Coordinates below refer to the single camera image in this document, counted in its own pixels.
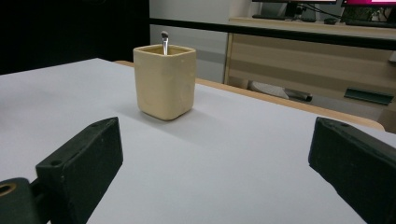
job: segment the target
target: wooden desk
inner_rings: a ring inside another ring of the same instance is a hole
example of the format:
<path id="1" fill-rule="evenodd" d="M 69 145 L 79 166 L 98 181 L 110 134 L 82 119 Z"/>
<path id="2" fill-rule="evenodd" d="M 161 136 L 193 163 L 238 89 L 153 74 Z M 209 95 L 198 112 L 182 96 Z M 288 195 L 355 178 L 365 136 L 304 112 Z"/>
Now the wooden desk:
<path id="1" fill-rule="evenodd" d="M 134 66 L 133 63 L 126 62 L 126 61 L 116 61 L 115 63 L 120 63 L 123 65 L 132 66 L 132 67 Z M 231 91 L 234 93 L 246 95 L 246 96 L 253 97 L 256 99 L 264 100 L 266 102 L 271 102 L 271 103 L 274 103 L 277 105 L 285 105 L 285 106 L 288 106 L 291 108 L 307 111 L 307 112 L 314 113 L 314 114 L 319 114 L 324 117 L 328 117 L 328 118 L 332 118 L 332 119 L 340 119 L 343 121 L 348 121 L 348 122 L 352 122 L 352 123 L 356 123 L 356 124 L 360 124 L 360 125 L 364 125 L 367 127 L 372 127 L 372 128 L 384 131 L 384 127 L 380 123 L 373 121 L 371 119 L 365 119 L 365 118 L 361 118 L 358 116 L 353 116 L 353 115 L 341 113 L 338 111 L 334 111 L 334 110 L 330 110 L 330 109 L 326 109 L 326 108 L 322 108 L 322 107 L 318 107 L 318 106 L 306 105 L 306 104 L 302 104 L 302 103 L 298 103 L 298 102 L 293 102 L 293 101 L 282 99 L 279 97 L 275 97 L 275 96 L 271 96 L 271 95 L 267 95 L 267 94 L 261 94 L 259 92 L 255 92 L 255 91 L 248 91 L 248 90 L 244 90 L 241 88 L 236 88 L 233 86 L 224 85 L 224 84 L 220 84 L 217 82 L 212 82 L 212 81 L 208 81 L 208 80 L 204 80 L 204 79 L 200 79 L 200 78 L 196 78 L 196 83 L 201 84 L 201 85 L 206 85 L 209 87 L 213 87 L 213 88 L 216 88 L 219 90 Z"/>
<path id="2" fill-rule="evenodd" d="M 324 35 L 396 40 L 394 29 L 324 25 L 310 22 L 231 18 L 230 24 Z M 344 97 L 347 88 L 396 95 L 392 50 L 367 49 L 252 35 L 229 35 L 225 84 L 246 88 L 248 80 L 342 101 L 396 111 Z"/>
<path id="3" fill-rule="evenodd" d="M 0 102 L 2 180 L 33 181 L 76 133 L 119 118 L 124 163 L 89 223 L 364 223 L 308 165 L 317 114 L 197 84 L 192 110 L 161 121 L 138 109 L 134 69 L 99 59 L 0 76 Z"/>

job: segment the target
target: floor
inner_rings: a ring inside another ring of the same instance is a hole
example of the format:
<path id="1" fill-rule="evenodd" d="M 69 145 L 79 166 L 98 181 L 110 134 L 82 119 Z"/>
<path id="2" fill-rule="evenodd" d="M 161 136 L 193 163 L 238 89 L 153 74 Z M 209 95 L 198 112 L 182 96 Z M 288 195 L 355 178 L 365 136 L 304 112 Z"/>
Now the floor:
<path id="1" fill-rule="evenodd" d="M 253 91 L 276 95 L 276 94 L 272 94 L 274 93 L 273 88 L 276 88 L 274 86 L 268 89 L 268 87 L 266 86 L 259 86 L 259 85 L 253 86 L 250 83 L 249 88 Z M 371 107 L 368 105 L 353 104 L 319 95 L 313 95 L 312 100 L 310 102 L 307 102 L 305 100 L 306 94 L 300 94 L 299 92 L 284 90 L 282 88 L 280 89 L 287 94 L 289 100 L 297 101 L 303 104 L 316 105 L 323 108 L 336 110 L 367 119 L 372 119 L 382 124 L 382 126 L 384 126 L 387 132 L 396 133 L 396 112 L 384 111 L 383 109 Z"/>

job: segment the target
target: wall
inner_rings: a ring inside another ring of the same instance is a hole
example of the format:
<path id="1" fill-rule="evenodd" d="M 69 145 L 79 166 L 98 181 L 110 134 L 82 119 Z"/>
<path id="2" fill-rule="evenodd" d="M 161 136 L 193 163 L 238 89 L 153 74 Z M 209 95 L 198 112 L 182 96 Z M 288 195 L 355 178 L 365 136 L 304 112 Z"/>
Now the wall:
<path id="1" fill-rule="evenodd" d="M 0 74 L 91 58 L 132 61 L 132 49 L 149 44 L 140 19 L 148 16 L 146 1 L 1 1 Z"/>
<path id="2" fill-rule="evenodd" d="M 312 4 L 314 7 L 318 7 L 320 10 L 323 10 L 327 13 L 341 16 L 343 13 L 343 8 L 341 7 L 342 1 L 337 1 L 336 5 L 320 5 L 320 4 Z M 278 15 L 279 10 L 282 8 L 283 3 L 262 3 L 262 14 L 269 16 Z M 302 14 L 303 17 L 316 19 L 318 21 L 323 21 L 327 18 L 332 18 L 332 16 L 327 15 L 325 13 L 319 13 L 318 17 L 316 17 L 316 13 L 312 10 L 307 9 Z"/>
<path id="3" fill-rule="evenodd" d="M 255 9 L 250 0 L 150 0 L 151 18 L 227 24 L 231 16 L 246 16 Z M 223 82 L 227 34 L 202 30 L 150 25 L 150 43 L 160 44 L 161 31 L 169 44 L 197 49 L 197 76 Z"/>

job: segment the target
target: beige ceramic cup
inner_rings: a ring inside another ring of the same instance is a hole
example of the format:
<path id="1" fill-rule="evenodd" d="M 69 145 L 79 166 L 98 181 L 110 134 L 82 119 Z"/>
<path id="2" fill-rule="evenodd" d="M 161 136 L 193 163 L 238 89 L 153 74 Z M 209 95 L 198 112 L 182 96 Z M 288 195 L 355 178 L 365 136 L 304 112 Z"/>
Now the beige ceramic cup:
<path id="1" fill-rule="evenodd" d="M 192 108 L 196 50 L 170 45 L 134 49 L 134 80 L 139 109 L 157 119 L 175 119 Z"/>

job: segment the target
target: white wall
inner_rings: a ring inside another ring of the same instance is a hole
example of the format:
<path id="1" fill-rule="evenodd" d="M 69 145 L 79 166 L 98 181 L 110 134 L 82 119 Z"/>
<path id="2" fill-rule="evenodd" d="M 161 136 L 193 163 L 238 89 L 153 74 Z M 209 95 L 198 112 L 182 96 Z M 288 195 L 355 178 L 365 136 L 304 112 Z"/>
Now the white wall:
<path id="1" fill-rule="evenodd" d="M 312 5 L 314 5 L 315 7 L 319 7 L 319 9 L 321 9 L 325 12 L 341 16 L 343 13 L 343 8 L 341 7 L 341 4 L 342 4 L 342 1 L 337 1 L 336 5 L 321 5 L 321 4 L 312 4 Z M 279 10 L 282 8 L 282 5 L 284 5 L 284 3 L 262 3 L 261 14 L 268 15 L 268 16 L 276 16 L 278 14 Z M 306 17 L 306 18 L 316 19 L 319 21 L 323 21 L 326 18 L 332 17 L 325 13 L 319 13 L 319 18 L 317 18 L 316 13 L 309 9 L 304 11 L 302 16 Z"/>
<path id="2" fill-rule="evenodd" d="M 155 19 L 227 24 L 230 16 L 256 11 L 251 4 L 251 0 L 150 0 L 149 14 Z M 151 25 L 151 44 L 162 42 L 161 31 L 168 32 L 169 44 L 197 49 L 198 77 L 223 82 L 227 34 Z"/>

